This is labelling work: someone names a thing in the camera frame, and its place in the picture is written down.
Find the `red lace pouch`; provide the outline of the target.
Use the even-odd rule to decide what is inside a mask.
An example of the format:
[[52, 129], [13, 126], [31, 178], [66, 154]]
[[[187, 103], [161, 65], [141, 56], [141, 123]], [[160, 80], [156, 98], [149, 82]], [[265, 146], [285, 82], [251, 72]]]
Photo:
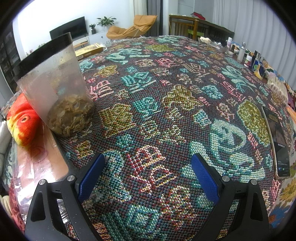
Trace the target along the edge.
[[16, 226], [19, 228], [19, 230], [24, 234], [25, 233], [25, 223], [22, 219], [19, 205], [16, 199], [15, 190], [13, 187], [9, 188], [9, 201], [10, 201], [10, 207], [11, 207], [11, 216], [16, 224]]

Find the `clear bag brown contents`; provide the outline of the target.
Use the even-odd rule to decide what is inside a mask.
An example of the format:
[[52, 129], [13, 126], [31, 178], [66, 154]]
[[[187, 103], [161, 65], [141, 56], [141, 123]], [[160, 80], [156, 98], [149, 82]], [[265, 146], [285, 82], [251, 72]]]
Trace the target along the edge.
[[16, 146], [14, 187], [16, 201], [23, 221], [26, 221], [30, 203], [41, 179], [53, 183], [63, 179], [69, 168], [51, 130], [39, 126], [32, 142]]

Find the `orange fish plush toy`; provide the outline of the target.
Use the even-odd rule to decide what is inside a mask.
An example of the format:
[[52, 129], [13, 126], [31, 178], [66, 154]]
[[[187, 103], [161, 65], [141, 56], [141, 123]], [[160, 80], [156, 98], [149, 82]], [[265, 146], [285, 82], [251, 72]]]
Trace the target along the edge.
[[6, 122], [15, 142], [25, 147], [34, 139], [42, 120], [21, 93], [10, 107]]

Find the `clear jar black lid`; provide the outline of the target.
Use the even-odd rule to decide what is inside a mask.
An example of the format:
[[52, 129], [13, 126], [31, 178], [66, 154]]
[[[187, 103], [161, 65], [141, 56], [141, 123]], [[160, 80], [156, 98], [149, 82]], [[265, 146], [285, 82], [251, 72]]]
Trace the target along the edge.
[[95, 106], [70, 33], [29, 54], [12, 75], [31, 107], [55, 134], [69, 137], [90, 122]]

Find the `white fluffy plush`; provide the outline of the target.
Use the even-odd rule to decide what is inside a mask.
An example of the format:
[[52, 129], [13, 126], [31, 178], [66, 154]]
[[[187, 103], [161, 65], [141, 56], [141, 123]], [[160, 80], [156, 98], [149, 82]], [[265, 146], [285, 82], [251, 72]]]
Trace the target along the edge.
[[8, 129], [8, 125], [6, 120], [3, 120], [1, 122], [1, 131], [0, 131], [0, 171], [1, 174], [3, 172], [3, 166], [4, 166], [4, 156], [6, 153], [6, 150], [8, 148], [8, 145], [11, 141], [11, 133]]

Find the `smartphone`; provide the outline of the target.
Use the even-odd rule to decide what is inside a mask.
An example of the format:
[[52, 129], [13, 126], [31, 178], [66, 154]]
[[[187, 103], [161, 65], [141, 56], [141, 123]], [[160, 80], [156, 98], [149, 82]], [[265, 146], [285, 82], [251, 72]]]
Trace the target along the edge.
[[262, 114], [270, 137], [275, 178], [277, 180], [289, 178], [290, 160], [288, 148], [278, 115], [264, 106], [262, 107]]

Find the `wrapped snack pack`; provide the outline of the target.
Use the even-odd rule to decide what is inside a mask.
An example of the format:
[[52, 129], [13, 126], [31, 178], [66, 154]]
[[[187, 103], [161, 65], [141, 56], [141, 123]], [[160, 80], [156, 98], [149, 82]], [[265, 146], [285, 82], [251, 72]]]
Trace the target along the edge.
[[269, 73], [267, 77], [267, 86], [284, 104], [288, 104], [287, 88], [283, 81], [280, 81], [273, 73]]

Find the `patterned woven table cloth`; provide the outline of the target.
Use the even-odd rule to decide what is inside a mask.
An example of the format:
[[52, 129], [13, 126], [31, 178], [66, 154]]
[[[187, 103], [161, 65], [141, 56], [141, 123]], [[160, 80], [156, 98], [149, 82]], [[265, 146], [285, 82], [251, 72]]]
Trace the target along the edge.
[[[78, 63], [91, 120], [69, 137], [51, 132], [65, 177], [105, 156], [82, 202], [101, 240], [193, 240], [214, 208], [191, 166], [196, 153], [221, 176], [258, 182], [265, 240], [295, 240], [295, 113], [250, 69], [180, 36], [120, 41]], [[280, 120], [289, 178], [275, 178], [263, 106]]]

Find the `dark glass bookcase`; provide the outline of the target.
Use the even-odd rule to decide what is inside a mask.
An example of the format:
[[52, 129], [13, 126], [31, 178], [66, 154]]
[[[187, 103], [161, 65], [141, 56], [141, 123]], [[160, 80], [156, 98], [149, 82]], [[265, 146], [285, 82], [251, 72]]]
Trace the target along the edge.
[[16, 93], [17, 88], [12, 71], [19, 62], [20, 56], [16, 48], [13, 22], [10, 22], [1, 33], [1, 70], [12, 93]]

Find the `white bottle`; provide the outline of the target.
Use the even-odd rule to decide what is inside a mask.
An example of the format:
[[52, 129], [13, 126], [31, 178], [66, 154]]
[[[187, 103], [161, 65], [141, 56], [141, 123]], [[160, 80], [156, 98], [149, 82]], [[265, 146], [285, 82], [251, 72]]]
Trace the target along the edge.
[[243, 42], [240, 49], [239, 49], [239, 53], [237, 56], [237, 62], [241, 63], [245, 54], [245, 47], [246, 47], [246, 43]]

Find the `yellow flat box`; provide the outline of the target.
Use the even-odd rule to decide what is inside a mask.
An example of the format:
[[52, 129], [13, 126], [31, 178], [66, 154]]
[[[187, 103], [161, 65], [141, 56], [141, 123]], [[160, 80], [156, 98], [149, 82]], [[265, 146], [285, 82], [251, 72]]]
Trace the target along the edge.
[[92, 44], [87, 47], [81, 48], [75, 51], [76, 58], [78, 61], [88, 58], [92, 55], [98, 54], [106, 50], [106, 46], [104, 44]]

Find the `basket with items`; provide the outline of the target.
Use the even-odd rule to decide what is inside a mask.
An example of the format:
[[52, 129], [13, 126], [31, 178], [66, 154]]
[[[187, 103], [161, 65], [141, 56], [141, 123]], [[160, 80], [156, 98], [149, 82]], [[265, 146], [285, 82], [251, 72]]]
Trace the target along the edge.
[[225, 52], [228, 51], [227, 46], [223, 46], [220, 42], [217, 43], [215, 41], [210, 40], [209, 38], [205, 38], [205, 37], [201, 36], [201, 37], [198, 38], [198, 41], [199, 41], [199, 43], [207, 44], [208, 46], [216, 49], [219, 52], [225, 53]]

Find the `small wooden bench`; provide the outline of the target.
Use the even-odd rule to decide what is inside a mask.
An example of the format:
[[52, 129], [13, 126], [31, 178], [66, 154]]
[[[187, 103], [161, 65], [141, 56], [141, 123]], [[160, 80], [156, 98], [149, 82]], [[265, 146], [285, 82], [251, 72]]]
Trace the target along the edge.
[[74, 48], [78, 48], [78, 47], [84, 47], [85, 44], [88, 44], [89, 42], [88, 41], [84, 41], [84, 42], [81, 42], [81, 43], [76, 43], [76, 44], [73, 44], [73, 47]]

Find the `dark wooden desk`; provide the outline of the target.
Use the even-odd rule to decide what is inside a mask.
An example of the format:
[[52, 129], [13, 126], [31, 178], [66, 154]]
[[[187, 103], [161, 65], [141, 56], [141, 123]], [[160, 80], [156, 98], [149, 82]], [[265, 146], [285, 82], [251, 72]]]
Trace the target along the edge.
[[197, 29], [197, 39], [199, 37], [209, 38], [210, 40], [218, 40], [219, 42], [226, 42], [229, 37], [234, 37], [234, 32], [225, 27], [221, 27], [206, 20], [199, 19]]

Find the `white tv cabinet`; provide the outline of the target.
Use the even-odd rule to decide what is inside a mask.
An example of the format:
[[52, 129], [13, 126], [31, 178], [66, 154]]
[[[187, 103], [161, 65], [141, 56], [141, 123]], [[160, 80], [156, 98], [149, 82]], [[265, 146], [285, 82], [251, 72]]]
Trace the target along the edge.
[[109, 39], [107, 38], [107, 32], [99, 32], [99, 33], [96, 33], [94, 35], [91, 34], [91, 35], [88, 35], [86, 37], [82, 37], [80, 39], [74, 40], [73, 44], [81, 43], [81, 42], [84, 42], [84, 41], [89, 42], [88, 44], [85, 44], [84, 47], [86, 47], [88, 45], [92, 45], [92, 44], [95, 44], [95, 43], [106, 44], [109, 41]]

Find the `white sheer curtain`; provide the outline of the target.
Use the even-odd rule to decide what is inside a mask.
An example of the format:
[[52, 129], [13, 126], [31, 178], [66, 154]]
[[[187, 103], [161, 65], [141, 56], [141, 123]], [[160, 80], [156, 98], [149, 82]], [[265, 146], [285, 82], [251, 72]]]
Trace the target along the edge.
[[234, 42], [258, 51], [295, 89], [295, 40], [264, 1], [214, 1], [213, 23], [234, 32]]

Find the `black television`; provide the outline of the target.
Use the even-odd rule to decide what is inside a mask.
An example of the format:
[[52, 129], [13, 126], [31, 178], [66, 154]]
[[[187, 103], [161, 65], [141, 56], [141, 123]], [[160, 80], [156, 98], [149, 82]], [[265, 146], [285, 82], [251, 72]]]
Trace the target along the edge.
[[50, 31], [51, 39], [55, 39], [63, 34], [70, 33], [72, 39], [77, 39], [78, 37], [82, 37], [88, 34], [85, 17], [77, 18], [70, 22], [67, 22], [53, 30]]

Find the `small potted plant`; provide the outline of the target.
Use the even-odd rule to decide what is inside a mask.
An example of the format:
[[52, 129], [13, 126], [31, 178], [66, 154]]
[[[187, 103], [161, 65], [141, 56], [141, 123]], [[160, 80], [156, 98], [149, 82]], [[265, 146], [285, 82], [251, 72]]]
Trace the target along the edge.
[[89, 25], [89, 28], [91, 29], [91, 33], [94, 35], [94, 34], [96, 34], [96, 29], [95, 29], [95, 27], [96, 27], [96, 24], [90, 24]]

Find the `wooden chair at desk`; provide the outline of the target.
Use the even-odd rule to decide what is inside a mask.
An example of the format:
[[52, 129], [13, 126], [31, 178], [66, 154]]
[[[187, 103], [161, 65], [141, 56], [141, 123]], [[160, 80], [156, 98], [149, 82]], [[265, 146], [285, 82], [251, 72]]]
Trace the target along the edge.
[[197, 39], [199, 20], [191, 16], [169, 15], [169, 35]]

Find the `potted plant right of tv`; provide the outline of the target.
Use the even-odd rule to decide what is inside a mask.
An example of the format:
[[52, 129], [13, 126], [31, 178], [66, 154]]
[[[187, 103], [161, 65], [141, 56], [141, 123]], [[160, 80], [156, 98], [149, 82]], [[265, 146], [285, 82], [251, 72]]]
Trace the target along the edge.
[[114, 25], [117, 18], [114, 18], [112, 16], [107, 18], [106, 16], [104, 16], [103, 18], [97, 18], [97, 20], [98, 20], [97, 22], [98, 26], [107, 27], [107, 26]]

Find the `orange lounge chair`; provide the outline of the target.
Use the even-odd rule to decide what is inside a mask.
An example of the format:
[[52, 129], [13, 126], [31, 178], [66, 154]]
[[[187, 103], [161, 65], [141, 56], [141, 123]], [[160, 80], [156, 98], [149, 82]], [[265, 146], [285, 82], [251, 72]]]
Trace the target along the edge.
[[111, 26], [106, 34], [110, 40], [121, 40], [143, 36], [155, 23], [155, 15], [135, 15], [133, 25], [127, 29]]

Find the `grey curtain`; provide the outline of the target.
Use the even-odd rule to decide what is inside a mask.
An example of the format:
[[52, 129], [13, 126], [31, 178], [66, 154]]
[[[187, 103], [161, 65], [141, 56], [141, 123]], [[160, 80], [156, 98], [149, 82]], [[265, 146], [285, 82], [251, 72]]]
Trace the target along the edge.
[[147, 0], [148, 15], [157, 16], [155, 23], [147, 32], [148, 37], [157, 37], [163, 33], [163, 0]]

